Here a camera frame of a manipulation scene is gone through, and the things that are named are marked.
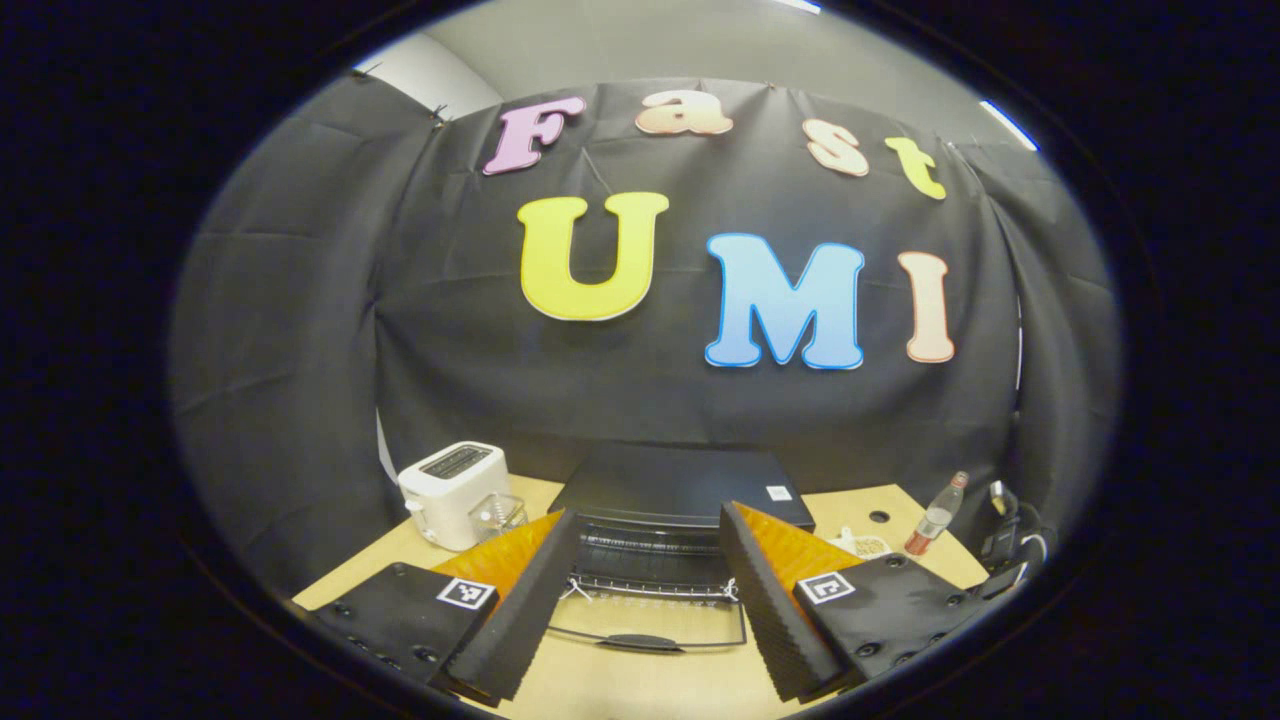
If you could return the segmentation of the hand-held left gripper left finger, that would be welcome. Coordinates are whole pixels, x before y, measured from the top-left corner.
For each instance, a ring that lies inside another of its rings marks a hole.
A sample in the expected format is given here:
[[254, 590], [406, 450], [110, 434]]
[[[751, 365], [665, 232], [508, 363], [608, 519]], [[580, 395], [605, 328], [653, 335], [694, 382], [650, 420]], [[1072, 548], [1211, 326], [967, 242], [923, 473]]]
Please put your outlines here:
[[554, 511], [434, 568], [392, 562], [308, 615], [403, 685], [495, 707], [532, 662], [579, 536], [579, 515]]

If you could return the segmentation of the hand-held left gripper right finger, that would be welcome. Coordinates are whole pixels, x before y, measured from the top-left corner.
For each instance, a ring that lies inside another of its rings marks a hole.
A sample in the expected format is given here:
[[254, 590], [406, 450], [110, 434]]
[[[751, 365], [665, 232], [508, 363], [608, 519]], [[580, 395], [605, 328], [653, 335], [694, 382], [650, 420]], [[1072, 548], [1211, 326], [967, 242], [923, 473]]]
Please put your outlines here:
[[721, 507], [719, 546], [782, 701], [810, 702], [890, 673], [992, 603], [902, 553], [860, 559], [737, 501]]

